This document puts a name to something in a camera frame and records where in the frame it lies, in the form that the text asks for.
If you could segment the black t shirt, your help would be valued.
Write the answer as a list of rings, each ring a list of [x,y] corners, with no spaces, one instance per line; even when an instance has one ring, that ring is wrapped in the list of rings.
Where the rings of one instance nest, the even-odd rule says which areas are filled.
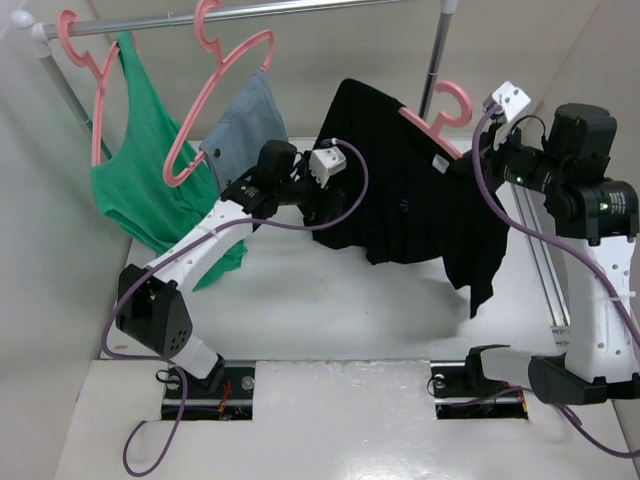
[[[362,247],[373,264],[442,259],[451,285],[470,289],[470,314],[494,294],[509,227],[488,207],[471,168],[442,173],[444,151],[398,113],[401,103],[355,79],[343,80],[317,140],[355,146],[329,183],[345,194],[349,216],[313,233],[334,250]]]

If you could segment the pink plastic hanger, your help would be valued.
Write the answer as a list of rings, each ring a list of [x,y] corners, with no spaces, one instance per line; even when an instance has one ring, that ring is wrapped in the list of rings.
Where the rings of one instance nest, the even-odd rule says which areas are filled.
[[[458,104],[459,114],[453,116],[441,110],[434,121],[429,124],[407,107],[401,107],[398,113],[433,140],[452,160],[457,160],[462,156],[462,153],[442,135],[442,129],[444,127],[462,128],[470,123],[473,115],[471,99],[459,85],[452,81],[438,81],[434,86],[434,91],[453,97]]]

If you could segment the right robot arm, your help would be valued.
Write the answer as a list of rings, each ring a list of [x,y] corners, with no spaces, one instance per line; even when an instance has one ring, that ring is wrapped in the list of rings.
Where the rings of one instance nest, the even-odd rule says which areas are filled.
[[[634,188],[605,177],[616,133],[604,108],[569,103],[541,148],[522,144],[509,106],[488,101],[472,137],[480,194],[504,224],[560,250],[569,281],[568,346],[562,354],[486,345],[470,350],[462,381],[483,394],[498,381],[529,388],[543,403],[590,405],[639,397],[639,329],[631,316],[630,267],[639,233]],[[491,192],[511,183],[545,197],[556,232],[510,218]]]

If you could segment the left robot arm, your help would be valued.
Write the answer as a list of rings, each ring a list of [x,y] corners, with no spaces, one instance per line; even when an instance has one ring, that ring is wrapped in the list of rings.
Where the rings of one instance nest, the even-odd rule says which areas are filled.
[[[204,219],[174,247],[143,267],[129,265],[121,272],[116,328],[181,367],[199,395],[216,394],[225,360],[196,336],[184,293],[280,206],[300,206],[318,219],[314,203],[346,163],[334,140],[306,152],[284,141],[268,141],[256,164],[226,187]]]

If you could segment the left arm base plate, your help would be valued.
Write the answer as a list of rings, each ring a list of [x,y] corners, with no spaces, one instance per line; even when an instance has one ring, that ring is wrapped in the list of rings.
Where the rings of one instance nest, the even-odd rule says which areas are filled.
[[[188,376],[183,421],[250,421],[253,417],[256,363],[230,361],[218,387],[209,392]],[[182,387],[174,368],[158,370],[156,380],[163,385],[160,407],[162,420],[175,420],[179,413]]]

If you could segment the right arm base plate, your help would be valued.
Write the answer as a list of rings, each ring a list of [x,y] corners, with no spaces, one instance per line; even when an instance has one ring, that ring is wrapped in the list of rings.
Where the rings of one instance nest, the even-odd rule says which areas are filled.
[[[473,378],[463,362],[434,361],[427,391],[437,420],[527,420],[521,390],[504,381]]]

